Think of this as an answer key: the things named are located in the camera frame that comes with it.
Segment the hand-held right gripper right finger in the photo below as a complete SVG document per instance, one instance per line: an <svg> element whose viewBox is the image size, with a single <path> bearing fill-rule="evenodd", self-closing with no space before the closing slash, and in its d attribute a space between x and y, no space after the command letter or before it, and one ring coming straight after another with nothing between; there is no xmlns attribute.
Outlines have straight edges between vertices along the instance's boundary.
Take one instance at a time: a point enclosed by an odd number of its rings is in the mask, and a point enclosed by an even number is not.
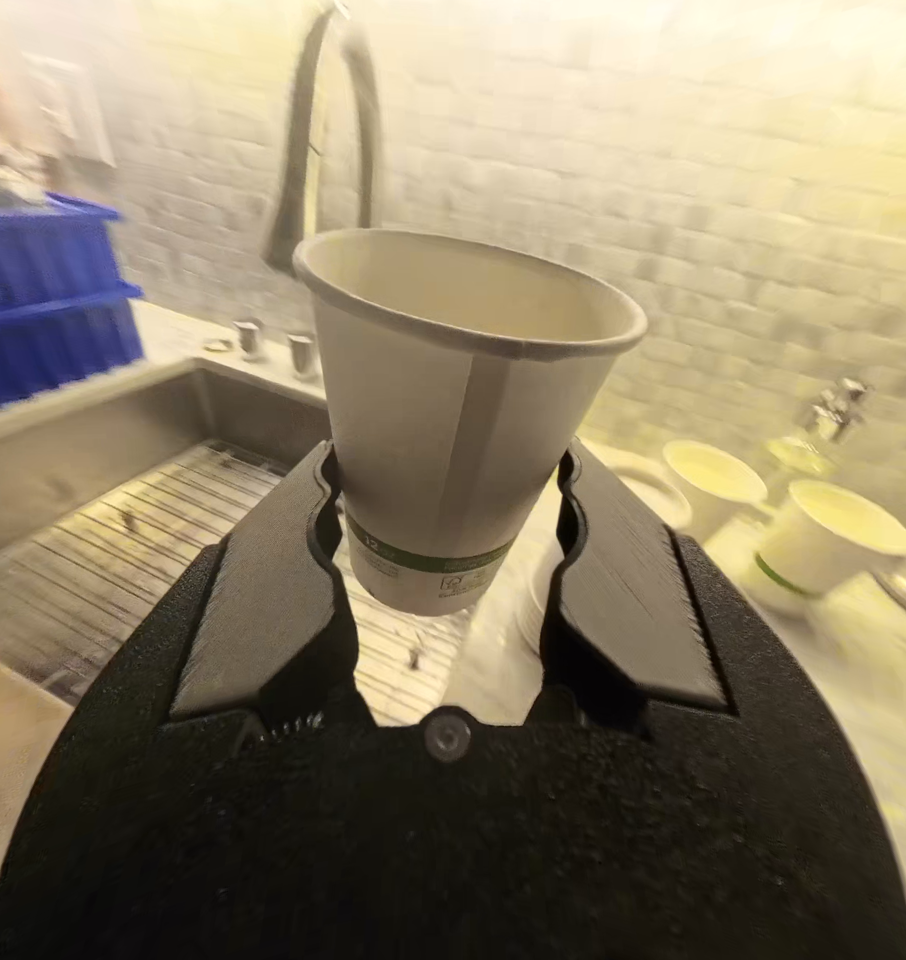
<svg viewBox="0 0 906 960"><path fill-rule="evenodd" d="M562 556L539 640L544 690L564 691L580 714L654 702L726 713L671 529L577 438L556 483Z"/></svg>

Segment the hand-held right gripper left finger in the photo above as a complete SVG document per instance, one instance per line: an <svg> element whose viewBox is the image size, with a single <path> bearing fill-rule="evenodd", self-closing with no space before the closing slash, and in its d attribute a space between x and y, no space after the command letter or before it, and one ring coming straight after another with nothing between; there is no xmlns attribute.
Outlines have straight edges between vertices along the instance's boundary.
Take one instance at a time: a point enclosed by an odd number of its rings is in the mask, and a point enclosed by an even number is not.
<svg viewBox="0 0 906 960"><path fill-rule="evenodd" d="M305 721L355 693L358 629L335 564L338 466L320 442L227 537L172 720L240 710Z"/></svg>

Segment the white paper cup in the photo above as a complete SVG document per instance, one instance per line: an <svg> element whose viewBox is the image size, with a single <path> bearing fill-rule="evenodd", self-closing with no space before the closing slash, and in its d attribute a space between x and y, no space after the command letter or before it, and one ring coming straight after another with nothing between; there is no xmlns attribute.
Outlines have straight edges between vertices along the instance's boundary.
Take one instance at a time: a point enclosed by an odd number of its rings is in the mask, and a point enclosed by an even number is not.
<svg viewBox="0 0 906 960"><path fill-rule="evenodd" d="M400 612L486 592L643 309L513 249L398 229L305 239L350 563Z"/></svg>
<svg viewBox="0 0 906 960"><path fill-rule="evenodd" d="M708 443L671 440L663 446L662 459L691 508L686 534L701 546L738 513L767 500L767 485L755 470Z"/></svg>
<svg viewBox="0 0 906 960"><path fill-rule="evenodd" d="M743 578L762 606L792 617L862 572L906 559L906 527L871 500L816 479L790 483Z"/></svg>

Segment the blue plastic bin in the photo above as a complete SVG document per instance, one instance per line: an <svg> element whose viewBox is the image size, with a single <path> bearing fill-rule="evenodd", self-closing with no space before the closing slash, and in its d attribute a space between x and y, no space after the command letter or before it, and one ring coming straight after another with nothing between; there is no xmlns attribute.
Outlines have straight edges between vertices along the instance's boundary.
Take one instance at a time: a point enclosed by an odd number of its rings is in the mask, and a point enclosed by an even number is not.
<svg viewBox="0 0 906 960"><path fill-rule="evenodd" d="M0 309L0 409L142 359L132 303L143 294L123 281L105 292Z"/></svg>
<svg viewBox="0 0 906 960"><path fill-rule="evenodd" d="M122 290L110 234L121 218L56 193L43 205L0 208L0 313Z"/></svg>

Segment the marble desk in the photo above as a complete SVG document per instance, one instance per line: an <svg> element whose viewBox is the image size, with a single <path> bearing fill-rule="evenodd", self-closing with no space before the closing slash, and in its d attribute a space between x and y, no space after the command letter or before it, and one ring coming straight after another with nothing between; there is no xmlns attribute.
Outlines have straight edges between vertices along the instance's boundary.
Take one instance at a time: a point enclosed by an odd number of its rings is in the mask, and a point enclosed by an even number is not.
<svg viewBox="0 0 906 960"><path fill-rule="evenodd" d="M329 432L321 384L266 342L151 304L147 358L0 410L0 550L208 441L291 467ZM906 878L906 611L862 574L809 621L764 617L840 720L891 828ZM74 706L0 663L0 870L29 789Z"/></svg>

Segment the stainless steel sink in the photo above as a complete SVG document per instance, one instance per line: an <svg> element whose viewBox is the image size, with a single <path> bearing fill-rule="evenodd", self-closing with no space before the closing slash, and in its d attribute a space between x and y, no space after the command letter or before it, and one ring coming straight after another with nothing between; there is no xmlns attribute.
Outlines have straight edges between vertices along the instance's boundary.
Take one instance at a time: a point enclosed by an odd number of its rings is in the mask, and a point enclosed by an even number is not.
<svg viewBox="0 0 906 960"><path fill-rule="evenodd" d="M146 662L161 723L514 724L463 683L496 549L402 546L325 402L173 375L0 432L0 662L76 707Z"/></svg>

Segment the clear glass soap dispenser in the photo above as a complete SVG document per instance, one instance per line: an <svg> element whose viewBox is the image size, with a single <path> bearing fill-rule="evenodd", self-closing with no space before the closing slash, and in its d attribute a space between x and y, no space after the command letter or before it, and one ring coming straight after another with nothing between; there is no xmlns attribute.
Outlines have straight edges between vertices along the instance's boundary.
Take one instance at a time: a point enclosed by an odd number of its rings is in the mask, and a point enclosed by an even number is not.
<svg viewBox="0 0 906 960"><path fill-rule="evenodd" d="M787 433L767 441L771 479L826 479L839 466L841 449L864 421L863 408L871 387L860 378L844 376L806 402Z"/></svg>

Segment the stainless pull-down faucet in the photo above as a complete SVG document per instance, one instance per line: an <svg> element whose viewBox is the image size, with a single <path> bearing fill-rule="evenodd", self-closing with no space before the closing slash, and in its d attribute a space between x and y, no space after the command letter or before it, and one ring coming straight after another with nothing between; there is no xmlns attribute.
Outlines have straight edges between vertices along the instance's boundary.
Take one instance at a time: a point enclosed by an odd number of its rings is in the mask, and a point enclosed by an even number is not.
<svg viewBox="0 0 906 960"><path fill-rule="evenodd" d="M316 232L318 181L325 128L321 66L326 49L336 49L349 78L358 138L358 222L360 229L382 222L384 129L376 70L363 27L345 2L326 2L305 33L291 74L286 132L275 200L260 258L271 270L296 279L293 253Z"/></svg>

